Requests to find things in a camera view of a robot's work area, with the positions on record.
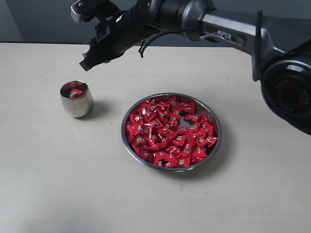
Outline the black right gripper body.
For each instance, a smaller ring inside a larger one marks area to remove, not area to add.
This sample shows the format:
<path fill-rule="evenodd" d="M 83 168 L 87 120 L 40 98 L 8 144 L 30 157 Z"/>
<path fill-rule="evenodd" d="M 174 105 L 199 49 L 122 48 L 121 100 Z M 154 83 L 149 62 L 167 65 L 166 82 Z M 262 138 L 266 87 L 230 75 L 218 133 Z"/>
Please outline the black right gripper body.
<path fill-rule="evenodd" d="M 109 23 L 109 33 L 101 36 L 103 31 L 97 31 L 95 41 L 109 56 L 109 61 L 119 58 L 125 51 L 140 43 L 142 40 L 158 33 L 158 29 L 143 23 L 134 9 L 126 11 Z"/>

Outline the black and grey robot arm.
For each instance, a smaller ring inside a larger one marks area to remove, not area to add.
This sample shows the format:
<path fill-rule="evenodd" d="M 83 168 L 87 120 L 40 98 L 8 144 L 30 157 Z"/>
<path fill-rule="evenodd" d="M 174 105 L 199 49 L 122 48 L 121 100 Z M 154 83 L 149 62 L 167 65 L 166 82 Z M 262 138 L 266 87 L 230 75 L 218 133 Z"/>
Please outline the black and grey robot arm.
<path fill-rule="evenodd" d="M 221 43 L 251 56 L 252 78 L 268 107 L 298 130 L 311 132 L 311 22 L 219 10 L 210 0 L 138 0 L 122 11 L 109 0 L 79 0 L 77 23 L 96 18 L 96 34 L 80 63 L 84 70 L 109 63 L 140 45 L 175 34 Z"/>

